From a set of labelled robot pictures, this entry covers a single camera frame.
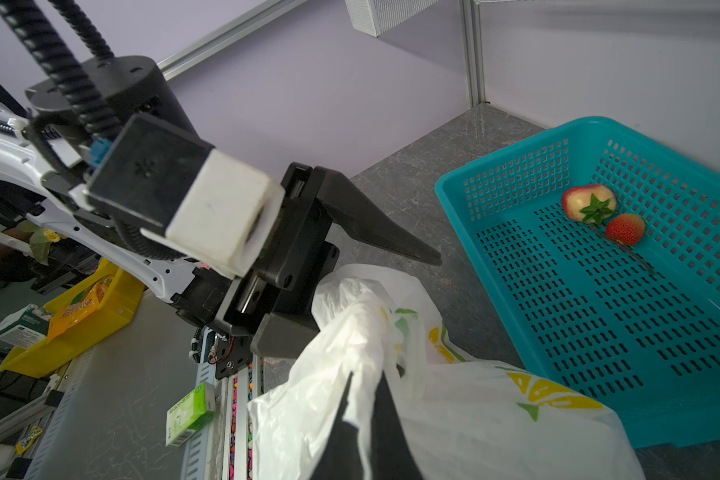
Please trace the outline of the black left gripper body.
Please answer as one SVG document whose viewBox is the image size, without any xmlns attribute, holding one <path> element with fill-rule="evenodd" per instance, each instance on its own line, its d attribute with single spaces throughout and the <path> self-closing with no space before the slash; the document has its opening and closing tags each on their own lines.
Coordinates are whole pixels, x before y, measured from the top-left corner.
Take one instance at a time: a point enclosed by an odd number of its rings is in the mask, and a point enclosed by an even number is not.
<svg viewBox="0 0 720 480">
<path fill-rule="evenodd" d="M 325 171 L 301 164 L 288 168 L 286 197 L 268 243 L 249 273 L 232 281 L 209 324 L 224 336 L 214 364 L 233 363 L 218 379 L 250 363 L 251 342 L 267 313 L 311 315 L 317 283 L 338 258 L 338 249 L 326 241 L 332 220 L 318 200 Z"/>
</svg>

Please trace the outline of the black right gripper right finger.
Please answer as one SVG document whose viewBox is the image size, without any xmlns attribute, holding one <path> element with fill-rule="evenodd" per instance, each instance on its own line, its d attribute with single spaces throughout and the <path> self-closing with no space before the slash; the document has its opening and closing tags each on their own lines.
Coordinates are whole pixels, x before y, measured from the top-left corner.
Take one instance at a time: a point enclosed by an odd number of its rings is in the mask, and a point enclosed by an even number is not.
<svg viewBox="0 0 720 480">
<path fill-rule="evenodd" d="M 423 479 L 408 447 L 385 375 L 382 375 L 375 392 L 370 466 L 375 480 Z"/>
</svg>

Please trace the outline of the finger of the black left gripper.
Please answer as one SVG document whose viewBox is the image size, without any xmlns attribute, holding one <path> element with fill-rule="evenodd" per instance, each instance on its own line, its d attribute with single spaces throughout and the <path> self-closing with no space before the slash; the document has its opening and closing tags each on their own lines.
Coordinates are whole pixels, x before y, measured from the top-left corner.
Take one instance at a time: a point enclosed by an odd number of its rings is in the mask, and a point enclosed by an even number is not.
<svg viewBox="0 0 720 480">
<path fill-rule="evenodd" d="M 344 174 L 326 170 L 319 203 L 352 239 L 420 263 L 439 266 L 439 251 L 389 218 Z"/>
<path fill-rule="evenodd" d="M 320 332 L 310 314 L 267 313 L 251 342 L 259 357 L 296 359 Z"/>
</svg>

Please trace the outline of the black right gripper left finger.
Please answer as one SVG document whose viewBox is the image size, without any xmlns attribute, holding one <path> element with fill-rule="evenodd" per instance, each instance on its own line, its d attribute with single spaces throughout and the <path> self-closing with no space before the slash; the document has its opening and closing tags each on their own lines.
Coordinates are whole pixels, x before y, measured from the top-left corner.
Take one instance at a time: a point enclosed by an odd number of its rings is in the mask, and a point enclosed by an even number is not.
<svg viewBox="0 0 720 480">
<path fill-rule="evenodd" d="M 353 374 L 350 373 L 329 432 L 323 453 L 314 468 L 311 480 L 371 479 L 370 464 L 363 459 L 359 428 L 344 419 L 349 406 Z"/>
</svg>

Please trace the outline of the white plastic bag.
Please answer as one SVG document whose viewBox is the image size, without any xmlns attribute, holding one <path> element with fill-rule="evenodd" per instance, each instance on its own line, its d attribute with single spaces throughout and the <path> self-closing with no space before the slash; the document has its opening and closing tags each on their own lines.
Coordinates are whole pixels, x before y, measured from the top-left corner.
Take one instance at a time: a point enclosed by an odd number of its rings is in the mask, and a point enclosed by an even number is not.
<svg viewBox="0 0 720 480">
<path fill-rule="evenodd" d="M 617 414 L 558 382 L 450 343 L 422 283 L 350 264 L 322 279 L 320 332 L 287 381 L 249 406 L 257 479 L 310 479 L 350 373 L 344 419 L 370 464 L 375 392 L 386 376 L 423 479 L 640 479 Z"/>
</svg>

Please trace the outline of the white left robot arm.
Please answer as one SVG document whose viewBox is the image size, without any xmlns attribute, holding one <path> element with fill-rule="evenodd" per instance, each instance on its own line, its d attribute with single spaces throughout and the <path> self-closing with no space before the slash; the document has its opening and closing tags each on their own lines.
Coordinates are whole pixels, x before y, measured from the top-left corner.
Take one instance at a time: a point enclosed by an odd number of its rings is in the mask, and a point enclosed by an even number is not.
<svg viewBox="0 0 720 480">
<path fill-rule="evenodd" d="M 158 65 L 116 56 L 73 1 L 55 9 L 90 52 L 77 60 L 33 1 L 0 18 L 42 69 L 22 109 L 0 85 L 0 217 L 66 236 L 143 282 L 200 339 L 224 379 L 255 356 L 296 357 L 338 259 L 332 226 L 437 265 L 344 174 L 294 163 L 281 180 L 202 140 Z"/>
</svg>

